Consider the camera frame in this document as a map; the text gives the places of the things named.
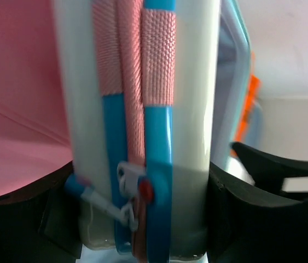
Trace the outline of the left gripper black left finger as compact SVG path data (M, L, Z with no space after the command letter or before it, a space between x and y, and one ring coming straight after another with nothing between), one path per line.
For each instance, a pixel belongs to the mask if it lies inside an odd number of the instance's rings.
M0 262L76 262L79 203L64 192L71 162L0 196Z

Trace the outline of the white first aid case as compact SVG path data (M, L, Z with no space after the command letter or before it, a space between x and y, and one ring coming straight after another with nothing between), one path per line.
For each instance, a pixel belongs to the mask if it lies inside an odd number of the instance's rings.
M53 13L83 244L203 257L220 1L53 1Z

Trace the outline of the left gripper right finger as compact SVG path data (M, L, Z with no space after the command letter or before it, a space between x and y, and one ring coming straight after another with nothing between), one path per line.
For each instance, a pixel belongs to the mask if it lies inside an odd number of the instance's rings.
M308 161L283 158L240 142L231 148L254 180L210 165L209 262L308 262L308 191L286 192L286 178L308 177Z

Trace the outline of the orange patterned towel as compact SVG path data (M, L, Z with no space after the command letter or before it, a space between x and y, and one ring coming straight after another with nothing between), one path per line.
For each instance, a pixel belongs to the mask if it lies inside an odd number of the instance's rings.
M235 141L242 142L251 126L251 116L258 97L261 80L254 74L255 54L251 52L251 73L244 99L242 114L234 137Z

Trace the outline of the pink hoodie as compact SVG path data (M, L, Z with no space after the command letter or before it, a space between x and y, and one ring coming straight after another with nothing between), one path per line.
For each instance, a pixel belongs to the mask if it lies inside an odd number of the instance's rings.
M0 1L0 196L72 159L50 1Z

